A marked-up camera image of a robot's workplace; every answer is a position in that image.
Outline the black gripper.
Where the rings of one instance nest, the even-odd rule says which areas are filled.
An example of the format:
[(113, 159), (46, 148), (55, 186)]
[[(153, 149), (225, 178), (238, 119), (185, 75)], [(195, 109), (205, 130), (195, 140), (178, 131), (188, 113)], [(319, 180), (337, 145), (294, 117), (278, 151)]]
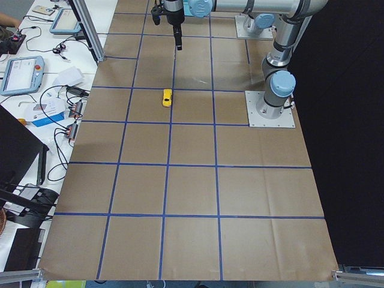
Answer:
[(169, 24), (173, 25), (173, 36), (177, 50), (182, 50), (182, 29), (184, 22), (184, 3), (182, 0), (155, 1), (151, 9), (152, 19), (155, 25), (160, 24), (160, 17), (166, 16)]

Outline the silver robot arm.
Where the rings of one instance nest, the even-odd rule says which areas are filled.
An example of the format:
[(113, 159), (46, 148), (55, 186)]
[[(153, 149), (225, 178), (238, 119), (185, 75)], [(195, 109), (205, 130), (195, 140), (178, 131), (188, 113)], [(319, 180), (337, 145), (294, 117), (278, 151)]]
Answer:
[[(289, 19), (296, 20), (318, 13), (326, 1), (188, 1), (188, 9), (192, 16), (203, 18), (211, 12), (231, 13), (272, 13), (285, 14)], [(182, 50), (182, 28), (185, 20), (184, 1), (155, 1), (151, 9), (155, 25), (160, 24), (161, 16), (173, 27), (173, 36), (177, 50)]]
[(277, 119), (285, 110), (286, 100), (293, 94), (296, 79), (287, 70), (293, 48), (298, 41), (306, 17), (280, 17), (272, 50), (262, 62), (265, 93), (256, 104), (257, 112), (266, 119)]

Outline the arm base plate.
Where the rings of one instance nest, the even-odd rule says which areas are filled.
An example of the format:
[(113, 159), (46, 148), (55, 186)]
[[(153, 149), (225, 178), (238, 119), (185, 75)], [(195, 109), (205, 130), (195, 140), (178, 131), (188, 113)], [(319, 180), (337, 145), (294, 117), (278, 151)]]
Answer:
[(286, 100), (281, 107), (265, 102), (264, 91), (245, 91), (248, 123), (253, 128), (295, 128), (293, 112)]
[(275, 15), (262, 13), (256, 16), (235, 16), (236, 35), (238, 39), (272, 40), (272, 26)]

